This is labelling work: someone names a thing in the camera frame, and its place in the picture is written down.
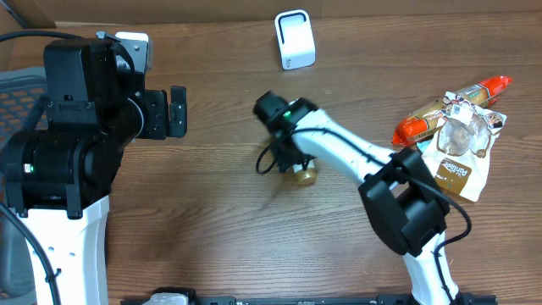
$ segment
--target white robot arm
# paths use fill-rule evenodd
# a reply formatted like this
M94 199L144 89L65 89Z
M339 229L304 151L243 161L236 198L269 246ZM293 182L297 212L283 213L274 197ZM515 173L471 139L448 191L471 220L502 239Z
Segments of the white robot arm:
M429 215L434 213L433 208L439 209L441 206L435 203L434 198L430 199L432 203L427 202L428 198L413 198L419 195L420 190L405 191L404 196L398 197L397 201L386 202L391 199L389 190L397 185L396 178L389 177L393 175L393 169L385 170L393 166L386 164L397 165L401 158L414 159L416 153L413 151L407 154L400 153L403 157L399 156L397 159L399 161L396 160L396 162L393 160L394 151L364 141L336 124L325 111L303 98L293 103L286 103L280 97L268 92L258 99L254 112L269 131L278 138L278 141L281 141L272 149L279 162L298 164L305 162L307 158L320 158L360 188L363 203L375 232L386 245L402 255L411 276L412 295L418 303L422 305L450 304L450 297L443 287L447 287L451 298L456 299L459 290L451 278L443 247L439 250L439 263L445 286L440 279L434 260L436 247L445 240L444 216L449 211L447 204L437 212L442 222L429 224L423 223L427 218L427 215L424 215L425 211L428 211ZM379 187L384 183L379 175L388 175L384 177L387 184L384 185L386 190L382 191L384 194L382 196L374 195L381 192ZM426 182L430 182L427 176L422 176L423 178L426 178ZM396 216L387 217L387 214L393 213L403 217L400 219L404 225L395 228L388 226L389 222L397 218Z
M19 218L44 248L53 269L62 304L107 304L108 282L104 257L109 196L83 210L80 219L68 219L60 209L31 209ZM28 243L40 305L53 305L45 270Z

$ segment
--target wood grain surface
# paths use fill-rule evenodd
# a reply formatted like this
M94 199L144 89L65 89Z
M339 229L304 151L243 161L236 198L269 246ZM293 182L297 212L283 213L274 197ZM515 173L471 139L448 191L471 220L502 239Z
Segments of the wood grain surface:
M419 14L533 12L540 0L3 0L33 27L273 20L304 9L311 19Z
M189 129L125 151L108 220L111 303L159 286L235 297L409 292L401 257L373 233L345 178L322 162L306 188L278 171L254 172L268 132L252 107L269 89L308 97L391 147L409 112L494 75L514 79L494 106L508 120L480 200L455 197L473 232L446 251L462 291L496 294L501 304L542 302L541 13L314 20L317 61L293 71L280 68L272 21L122 30L155 42L148 89L187 87ZM18 40L11 69L42 64L47 42ZM448 236L464 229L457 212L446 221Z

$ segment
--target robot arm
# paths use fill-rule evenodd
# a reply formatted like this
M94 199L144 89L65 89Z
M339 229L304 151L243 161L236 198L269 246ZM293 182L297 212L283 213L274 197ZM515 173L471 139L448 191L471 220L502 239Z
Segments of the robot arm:
M391 250L402 255L418 303L450 303L434 261L434 250L445 239L448 204L412 184L397 198L390 191L406 183L397 168L438 190L417 152L395 153L364 141L304 98L287 103L268 92L258 99L254 113L275 137L284 140L273 150L282 162L301 164L304 158L321 158L358 186L371 226ZM456 299L458 288L443 247L439 261L445 285Z
M47 95L0 155L8 207L36 239L27 243L41 305L108 303L108 194L124 148L186 133L185 88L171 87L169 105L166 91L145 89L148 35L97 36L46 46ZM47 130L35 130L43 111Z

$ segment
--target white object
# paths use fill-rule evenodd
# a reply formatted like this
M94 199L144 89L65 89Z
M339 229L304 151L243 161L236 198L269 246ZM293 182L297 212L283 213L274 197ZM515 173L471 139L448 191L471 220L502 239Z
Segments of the white object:
M291 166L291 169L293 170L294 173L297 173L297 172L300 172L303 169L303 165L301 164L293 164ZM307 164L307 169L316 169L316 164L314 164L314 160L310 160Z
M455 93L447 92L450 100L459 99ZM437 127L441 127L433 136L433 139L423 152L422 159L441 187L457 193L470 201L476 202L485 187L489 174L489 161L491 148L499 137L502 127L506 122L504 114L490 109L484 109L463 101L462 105L454 104L450 114L445 117L457 119L465 126L475 130L474 134L468 134L470 142L468 149L461 155L452 154L450 145L451 135L456 135L457 130L445 118L439 118ZM480 129L474 128L479 121L487 125Z
M179 293L157 293L143 305L188 305L188 297Z
M335 123L322 109L307 114L297 122L296 129L314 127L338 132L384 164L391 160L390 155L394 153L391 149L379 147L354 135ZM296 133L292 136L292 139L303 153L321 158L357 186L360 186L365 181L367 174L376 174L382 168L375 162L367 162L366 157L363 157L341 139L322 131Z
M126 51L134 61L135 71L146 73L152 69L152 60L154 56L154 45L149 35L145 33L120 31L115 34L119 39L133 41L132 47L127 47Z
M354 135L342 126L336 124L322 109L312 111L297 122L296 130L303 128L326 128L341 134L343 137L360 147L366 153L370 153L376 159L387 164L394 151L379 147L359 136ZM303 153L329 163L335 170L345 175L356 186L365 181L367 174L375 174L381 166L375 162L367 162L359 152L348 146L337 137L322 131L300 132L292 136L294 143ZM421 305L450 304L448 296L440 281L432 251L445 239L445 233L434 236L422 249L417 257L407 253L403 255L406 268L412 281L412 295ZM457 285L451 278L450 269L446 262L444 248L439 251L439 259L446 285L453 297L458 292Z
M448 296L442 289L439 270L437 270L433 255L434 249L444 240L445 232L442 232L425 244L422 253L417 257L413 257L410 253L403 255L406 269L412 281L412 295L420 305L450 304ZM444 281L450 289L451 296L455 298L459 288L451 279L444 247L440 249L439 254L439 264L442 268Z
M105 269L105 225L109 197L83 210L83 217L70 220L65 210L28 210L28 218L19 218L40 242L56 272L62 304L108 304ZM34 248L27 242L34 269L37 302L51 305L53 300L45 270Z
M282 68L297 69L314 64L316 48L311 20L302 9L278 14L274 19Z

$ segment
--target plastic bag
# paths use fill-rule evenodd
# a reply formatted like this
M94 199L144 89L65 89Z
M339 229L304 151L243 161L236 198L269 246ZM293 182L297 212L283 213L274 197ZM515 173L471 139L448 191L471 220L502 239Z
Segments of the plastic bag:
M488 177L489 152L506 116L453 92L447 92L445 98L458 103L440 111L439 130L422 159L440 187L476 202Z

